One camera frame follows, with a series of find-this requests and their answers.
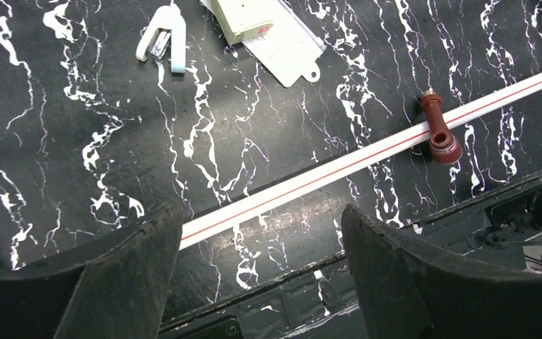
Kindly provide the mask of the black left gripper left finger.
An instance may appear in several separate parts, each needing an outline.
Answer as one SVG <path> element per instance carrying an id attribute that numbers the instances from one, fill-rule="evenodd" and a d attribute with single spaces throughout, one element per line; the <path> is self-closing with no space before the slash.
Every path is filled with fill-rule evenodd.
<path id="1" fill-rule="evenodd" d="M 136 225 L 0 270 L 0 338 L 156 338 L 182 235 L 162 203 Z"/>

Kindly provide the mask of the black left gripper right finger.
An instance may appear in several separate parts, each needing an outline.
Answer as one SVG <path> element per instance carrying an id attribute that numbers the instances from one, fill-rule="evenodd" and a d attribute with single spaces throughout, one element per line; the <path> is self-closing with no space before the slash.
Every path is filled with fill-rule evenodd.
<path id="1" fill-rule="evenodd" d="M 542 338 L 542 274 L 454 254 L 353 205 L 341 224 L 369 338 Z"/>

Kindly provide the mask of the dark red water faucet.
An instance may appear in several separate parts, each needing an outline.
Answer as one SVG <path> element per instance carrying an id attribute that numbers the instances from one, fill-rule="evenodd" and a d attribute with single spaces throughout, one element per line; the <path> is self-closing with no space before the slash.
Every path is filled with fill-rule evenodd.
<path id="1" fill-rule="evenodd" d="M 419 104 L 429 126 L 432 159 L 441 165 L 451 165 L 459 161 L 462 147 L 445 123 L 441 97 L 434 91 L 427 90 L 422 94 Z"/>

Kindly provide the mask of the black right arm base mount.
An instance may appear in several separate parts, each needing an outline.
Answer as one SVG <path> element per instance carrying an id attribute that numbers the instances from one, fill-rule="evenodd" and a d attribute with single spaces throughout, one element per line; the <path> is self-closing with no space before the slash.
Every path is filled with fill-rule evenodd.
<path id="1" fill-rule="evenodd" d="M 542 273 L 542 176 L 409 226 L 430 243 L 460 256 Z"/>

